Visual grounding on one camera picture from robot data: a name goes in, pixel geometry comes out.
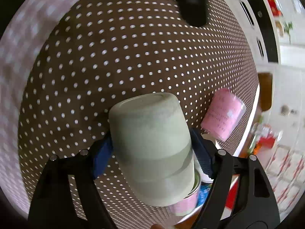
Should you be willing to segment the right hand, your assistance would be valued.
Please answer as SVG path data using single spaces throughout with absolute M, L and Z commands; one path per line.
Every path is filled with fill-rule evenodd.
M 159 225 L 159 224 L 154 224 L 151 226 L 150 229 L 165 229 L 162 225 Z

